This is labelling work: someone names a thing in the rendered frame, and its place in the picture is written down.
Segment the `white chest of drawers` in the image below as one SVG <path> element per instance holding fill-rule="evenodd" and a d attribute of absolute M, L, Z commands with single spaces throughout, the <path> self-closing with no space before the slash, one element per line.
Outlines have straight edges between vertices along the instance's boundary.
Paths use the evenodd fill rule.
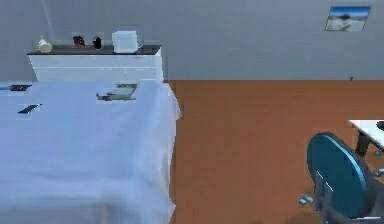
<path fill-rule="evenodd" d="M 58 45 L 51 53 L 35 51 L 28 57 L 40 82 L 164 81 L 160 45 L 143 45 L 134 53 L 115 53 L 111 45 L 101 50 Z"/>

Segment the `open grey book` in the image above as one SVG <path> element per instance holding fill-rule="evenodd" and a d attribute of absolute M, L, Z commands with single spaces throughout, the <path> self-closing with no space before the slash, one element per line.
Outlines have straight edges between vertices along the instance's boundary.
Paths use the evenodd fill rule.
<path fill-rule="evenodd" d="M 115 100 L 134 100 L 133 94 L 137 89 L 136 84 L 117 84 L 116 88 L 105 95 L 96 94 L 98 100 L 115 101 Z"/>

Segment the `white box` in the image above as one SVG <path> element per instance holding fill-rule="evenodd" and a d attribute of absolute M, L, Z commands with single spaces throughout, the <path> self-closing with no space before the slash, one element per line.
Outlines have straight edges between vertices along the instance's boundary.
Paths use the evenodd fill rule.
<path fill-rule="evenodd" d="M 142 46 L 136 31 L 116 31 L 112 42 L 116 53 L 135 53 Z"/>

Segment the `bed with pale blue cover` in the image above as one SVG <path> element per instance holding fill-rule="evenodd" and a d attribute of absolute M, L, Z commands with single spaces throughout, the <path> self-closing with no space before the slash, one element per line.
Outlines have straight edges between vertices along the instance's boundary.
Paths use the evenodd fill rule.
<path fill-rule="evenodd" d="M 0 224 L 170 224 L 169 85 L 142 81 L 127 101 L 97 99 L 115 83 L 29 85 L 0 91 Z"/>

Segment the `teal round-backed office chair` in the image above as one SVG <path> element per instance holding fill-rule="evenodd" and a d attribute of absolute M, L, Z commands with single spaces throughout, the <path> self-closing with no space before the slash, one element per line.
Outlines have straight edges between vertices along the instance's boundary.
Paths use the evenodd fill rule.
<path fill-rule="evenodd" d="M 362 157 L 330 132 L 315 134 L 307 148 L 313 194 L 310 204 L 323 224 L 384 224 L 384 184 L 375 179 Z"/>

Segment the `black flat phone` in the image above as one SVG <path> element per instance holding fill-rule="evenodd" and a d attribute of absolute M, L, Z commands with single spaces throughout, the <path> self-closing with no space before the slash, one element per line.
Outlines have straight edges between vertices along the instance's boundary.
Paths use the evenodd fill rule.
<path fill-rule="evenodd" d="M 0 86 L 0 91 L 26 91 L 32 85 L 29 84 L 13 84 L 9 86 Z"/>

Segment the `white desk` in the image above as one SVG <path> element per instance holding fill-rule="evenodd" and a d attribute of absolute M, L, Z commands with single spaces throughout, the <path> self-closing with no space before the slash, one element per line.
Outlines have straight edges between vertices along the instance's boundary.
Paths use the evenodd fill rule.
<path fill-rule="evenodd" d="M 355 152 L 364 157 L 370 144 L 374 145 L 377 150 L 374 152 L 376 156 L 384 153 L 384 131 L 377 128 L 376 123 L 384 120 L 350 120 L 350 123 L 358 131 L 358 140 Z"/>

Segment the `framed landscape picture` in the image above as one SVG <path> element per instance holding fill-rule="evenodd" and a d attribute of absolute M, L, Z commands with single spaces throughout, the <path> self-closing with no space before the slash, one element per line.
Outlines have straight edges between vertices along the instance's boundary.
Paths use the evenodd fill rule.
<path fill-rule="evenodd" d="M 325 30 L 363 31 L 370 11 L 370 6 L 332 6 L 329 10 Z"/>

